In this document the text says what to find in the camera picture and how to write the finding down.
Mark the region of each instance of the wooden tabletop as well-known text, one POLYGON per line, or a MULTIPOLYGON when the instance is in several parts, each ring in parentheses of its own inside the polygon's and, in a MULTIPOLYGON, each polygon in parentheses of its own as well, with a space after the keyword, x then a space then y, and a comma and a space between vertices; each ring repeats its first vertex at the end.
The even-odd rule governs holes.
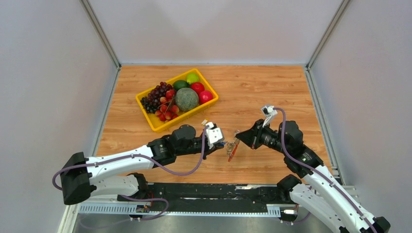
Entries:
MULTIPOLYGON (((325 144, 300 66, 123 66, 104 125, 97 156, 105 156, 138 148, 170 134, 180 125, 155 133, 147 123, 135 95, 161 81, 166 81, 192 68, 198 68, 219 95, 210 109, 181 124, 192 125, 197 135, 207 118, 223 130, 226 140, 233 140, 235 130, 250 129, 263 118, 260 108, 272 104, 285 109, 288 120, 295 120, 304 133, 304 142, 330 167, 325 144)), ((282 120, 279 113, 272 128, 282 120)), ((199 154, 179 156, 171 170, 187 172, 199 160, 199 154)), ((199 169, 185 177, 175 176, 160 168, 139 170, 148 182, 190 183, 277 183, 291 174, 283 155, 265 146, 252 150, 240 143, 229 163, 226 150, 219 150, 203 160, 199 169)))

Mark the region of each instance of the red apple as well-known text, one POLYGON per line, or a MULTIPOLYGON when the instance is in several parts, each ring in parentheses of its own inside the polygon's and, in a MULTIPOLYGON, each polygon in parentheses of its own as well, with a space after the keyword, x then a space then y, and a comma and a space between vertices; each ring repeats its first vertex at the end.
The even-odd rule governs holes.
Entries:
POLYGON ((199 102, 200 104, 204 104, 213 99, 213 95, 210 91, 202 91, 199 94, 199 102))
POLYGON ((167 98, 166 97, 160 97, 160 103, 166 103, 167 102, 167 98))
POLYGON ((173 105, 173 106, 170 108, 170 111, 171 111, 172 113, 178 113, 180 110, 179 110, 179 107, 177 107, 177 105, 173 105))
POLYGON ((165 112, 165 118, 167 120, 170 120, 172 118, 172 113, 171 112, 165 112))
POLYGON ((163 114, 163 112, 161 112, 160 110, 157 110, 155 113, 154 113, 154 115, 156 116, 156 117, 158 117, 158 116, 160 116, 160 115, 162 115, 163 114))
POLYGON ((197 82, 197 83, 193 83, 192 85, 190 85, 190 87, 192 88, 192 90, 194 90, 198 95, 205 90, 205 86, 203 86, 203 84, 197 82))
POLYGON ((160 106, 160 111, 161 112, 165 112, 167 110, 167 104, 163 104, 162 106, 160 106))
POLYGON ((172 89, 172 90, 168 90, 166 92, 166 98, 171 99, 174 95, 176 94, 176 92, 172 89))
POLYGON ((165 121, 165 120, 166 120, 165 115, 164 115, 164 114, 160 115, 160 116, 159 116, 159 120, 165 121))

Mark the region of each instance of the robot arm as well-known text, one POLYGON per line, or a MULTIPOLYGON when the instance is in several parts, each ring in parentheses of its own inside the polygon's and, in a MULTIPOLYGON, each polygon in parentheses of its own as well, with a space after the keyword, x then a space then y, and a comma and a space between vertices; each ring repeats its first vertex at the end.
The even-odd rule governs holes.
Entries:
MULTIPOLYGON (((224 136, 220 128, 209 122, 205 130, 203 159, 223 148, 224 136)), ((149 142, 139 148, 103 157, 85 158, 82 152, 72 155, 63 168, 86 165, 60 174, 63 199, 66 205, 77 204, 91 196, 119 194, 131 196, 147 186, 137 173, 126 177, 118 174, 158 167, 149 158, 165 166, 174 163, 177 156, 202 152, 202 136, 196 137, 195 129, 182 125, 172 134, 149 142)))
POLYGON ((284 162, 287 167, 320 192, 323 199, 311 195, 312 192, 308 192, 309 190, 294 176, 288 176, 278 184, 278 186, 284 187, 285 196, 307 208, 333 232, 372 232, 366 219, 374 225, 376 230, 379 230, 378 232, 383 233, 389 229, 390 225, 385 218, 374 217, 373 214, 361 207, 333 178, 318 155, 303 144, 303 133, 295 121, 286 121, 284 129, 280 124, 278 131, 274 131, 270 128, 269 123, 277 114, 275 108, 266 105, 262 108, 262 112, 266 119, 257 120, 251 129, 238 133, 236 138, 252 149, 265 145, 284 154, 284 162), (289 154, 295 160, 322 173, 332 181, 332 184, 322 175, 292 161, 286 155, 281 144, 282 130, 285 130, 285 146, 289 154), (356 204, 362 215, 350 204, 349 200, 356 204))

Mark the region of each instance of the white wall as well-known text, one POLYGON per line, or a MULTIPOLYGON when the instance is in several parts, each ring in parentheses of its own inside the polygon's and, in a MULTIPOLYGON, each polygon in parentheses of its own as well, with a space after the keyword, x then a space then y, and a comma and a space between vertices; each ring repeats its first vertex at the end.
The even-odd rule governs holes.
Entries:
POLYGON ((78 0, 0 3, 0 232, 56 232, 52 175, 90 154, 116 69, 78 0))
POLYGON ((341 0, 91 0, 122 63, 306 63, 341 0))
POLYGON ((313 74, 343 177, 391 232, 410 232, 412 5, 352 1, 313 74))

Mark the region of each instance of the fruit basket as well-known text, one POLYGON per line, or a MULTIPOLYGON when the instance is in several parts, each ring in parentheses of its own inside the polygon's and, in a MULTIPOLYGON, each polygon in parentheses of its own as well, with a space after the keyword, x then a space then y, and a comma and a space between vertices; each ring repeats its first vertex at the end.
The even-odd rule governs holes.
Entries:
POLYGON ((201 84, 203 84, 203 86, 205 87, 205 90, 211 92, 211 94, 212 94, 212 96, 213 96, 213 99, 209 100, 209 101, 206 102, 206 103, 198 104, 197 107, 193 108, 193 109, 190 110, 190 111, 187 111, 187 112, 182 112, 182 111, 180 111, 180 112, 178 112, 178 113, 177 113, 178 117, 175 118, 175 119, 171 119, 169 122, 166 122, 166 123, 165 123, 165 122, 161 121, 155 114, 147 113, 147 112, 145 111, 145 109, 144 109, 144 106, 143 106, 142 103, 140 102, 140 100, 141 100, 143 97, 148 96, 148 94, 149 94, 155 87, 150 88, 150 89, 148 89, 148 90, 145 90, 145 91, 143 91, 143 92, 140 92, 139 94, 136 95, 137 103, 139 104, 139 107, 141 108, 141 110, 142 110, 142 112, 143 112, 143 114, 144 114, 147 122, 148 122, 149 125, 150 125, 150 128, 152 128, 153 131, 160 133, 160 132, 162 132, 162 131, 164 131, 164 130, 166 130, 166 129, 168 129, 168 128, 170 128, 170 127, 172 127, 172 126, 174 126, 174 125, 176 125, 176 124, 178 124, 178 123, 180 123, 180 122, 182 122, 183 120, 188 119, 189 117, 195 115, 196 113, 199 113, 199 112, 201 112, 201 111, 203 111, 203 110, 211 107, 211 106, 214 105, 214 104, 216 103, 216 101, 219 99, 218 94, 215 92, 215 90, 213 90, 213 88, 212 88, 212 87, 210 86, 210 84, 206 81, 206 79, 203 77, 203 75, 200 73, 200 71, 199 71, 198 69, 196 69, 196 68, 195 68, 195 69, 191 69, 191 70, 189 70, 189 71, 187 71, 187 72, 185 72, 185 73, 183 73, 183 74, 181 74, 181 75, 178 75, 178 76, 176 76, 176 77, 174 77, 174 78, 172 78, 172 79, 169 79, 169 80, 166 81, 166 83, 173 85, 177 80, 184 80, 184 81, 185 81, 185 80, 186 80, 186 76, 187 76, 188 74, 190 74, 190 73, 195 73, 195 74, 197 74, 197 75, 199 76, 199 81, 198 81, 198 82, 201 83, 201 84))

